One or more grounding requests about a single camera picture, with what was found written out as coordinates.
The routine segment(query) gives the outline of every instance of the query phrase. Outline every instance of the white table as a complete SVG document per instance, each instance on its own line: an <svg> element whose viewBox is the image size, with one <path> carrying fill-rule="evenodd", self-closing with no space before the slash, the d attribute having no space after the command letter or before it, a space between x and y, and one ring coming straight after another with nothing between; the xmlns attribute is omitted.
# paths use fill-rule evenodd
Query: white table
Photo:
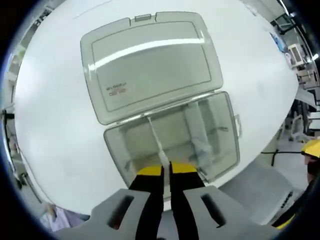
<svg viewBox="0 0 320 240"><path fill-rule="evenodd" d="M221 90L228 92L242 128L240 163L212 184L219 187L240 173L273 138L298 88L296 74L270 36L273 27L238 0L101 2L68 0L59 6L39 26L20 67L14 99L16 134L40 196L89 214L127 187L90 100L80 40L105 24L156 12L196 12L205 21L223 75Z"/></svg>

